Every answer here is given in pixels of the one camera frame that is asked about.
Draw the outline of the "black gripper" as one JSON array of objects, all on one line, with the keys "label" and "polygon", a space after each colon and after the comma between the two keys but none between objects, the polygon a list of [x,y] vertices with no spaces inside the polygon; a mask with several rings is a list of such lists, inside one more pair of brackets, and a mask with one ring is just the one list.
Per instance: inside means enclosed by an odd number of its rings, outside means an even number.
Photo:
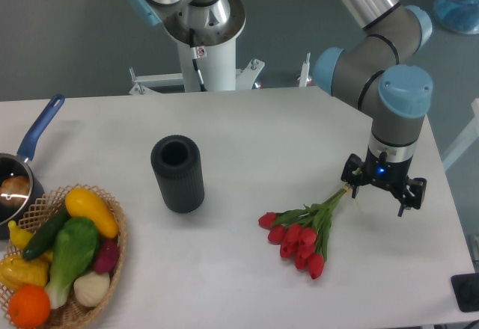
[{"label": "black gripper", "polygon": [[408,177],[411,162],[412,156],[401,162],[392,162],[385,151],[376,156],[367,150],[364,161],[352,153],[345,162],[341,180],[351,188],[352,198],[356,198],[359,187],[365,185],[401,194],[397,216],[402,217],[406,210],[421,208],[427,188],[425,178]]}]

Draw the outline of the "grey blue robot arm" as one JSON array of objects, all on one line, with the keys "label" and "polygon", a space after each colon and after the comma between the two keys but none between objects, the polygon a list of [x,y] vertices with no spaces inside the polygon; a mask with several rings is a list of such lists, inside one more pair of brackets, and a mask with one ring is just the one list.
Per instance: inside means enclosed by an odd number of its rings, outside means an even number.
[{"label": "grey blue robot arm", "polygon": [[[409,166],[433,82],[420,67],[406,65],[430,38],[432,23],[419,7],[399,0],[342,0],[365,32],[349,51],[325,50],[314,65],[322,90],[372,120],[365,159],[351,155],[342,180],[353,188],[373,185],[390,192],[401,209],[419,209],[427,182],[410,178]],[[253,85],[236,69],[236,39],[244,29],[240,0],[128,0],[152,26],[164,25],[176,42],[188,92],[241,90]]]}]

